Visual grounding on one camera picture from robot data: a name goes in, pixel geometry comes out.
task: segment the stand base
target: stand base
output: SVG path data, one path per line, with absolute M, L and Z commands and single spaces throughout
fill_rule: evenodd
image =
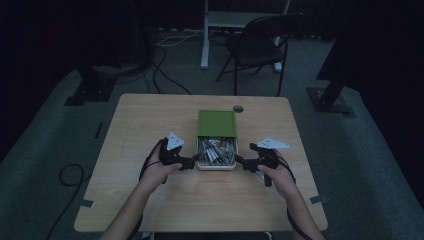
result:
M 107 102 L 109 101 L 116 78 L 100 77 L 100 84 L 95 91 L 87 92 L 81 81 L 74 96 L 68 97 L 65 106 L 83 106 L 85 102 Z
M 316 112 L 341 113 L 345 118 L 356 118 L 353 109 L 346 105 L 341 95 L 332 105 L 326 105 L 321 103 L 321 96 L 325 91 L 324 88 L 306 88 L 306 90 Z

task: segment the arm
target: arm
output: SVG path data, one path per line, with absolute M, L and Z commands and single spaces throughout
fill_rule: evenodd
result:
M 273 180 L 278 194 L 286 200 L 287 209 L 299 229 L 314 240 L 325 239 L 312 218 L 305 200 L 290 175 L 290 172 L 281 164 L 278 165 L 276 169 L 268 168 L 263 165 L 259 165 L 258 169 Z M 296 231 L 293 231 L 293 236 L 294 239 L 303 239 Z
M 159 150 L 160 146 L 156 148 L 149 164 L 159 161 Z M 150 194 L 156 190 L 168 174 L 181 167 L 180 163 L 164 166 L 160 162 L 149 166 L 100 239 L 127 239 L 143 214 Z

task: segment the table top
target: table top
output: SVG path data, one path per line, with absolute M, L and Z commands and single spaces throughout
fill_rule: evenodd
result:
M 185 141 L 181 156 L 196 154 L 199 110 L 232 110 L 236 114 L 239 155 L 257 158 L 249 143 L 265 137 L 281 140 L 308 208 L 323 230 L 327 220 L 289 105 L 281 97 L 124 94 L 116 108 L 84 199 L 75 229 L 104 231 L 137 184 L 145 158 L 159 139 L 176 133 Z M 286 204 L 274 187 L 237 164 L 232 171 L 177 171 L 150 196 L 140 228 L 148 232 L 225 232 L 291 230 Z

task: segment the box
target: box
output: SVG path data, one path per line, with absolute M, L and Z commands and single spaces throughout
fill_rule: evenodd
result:
M 234 169 L 238 154 L 234 111 L 199 110 L 197 153 L 200 170 Z

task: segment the white marker tag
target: white marker tag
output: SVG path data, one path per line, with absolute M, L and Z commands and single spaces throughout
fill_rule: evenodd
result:
M 266 149 L 274 149 L 274 148 L 289 148 L 290 145 L 288 143 L 277 141 L 267 137 L 258 143 L 258 147 L 266 148 Z
M 166 146 L 166 150 L 172 150 L 184 144 L 184 140 L 179 138 L 175 133 L 169 133 L 168 146 Z

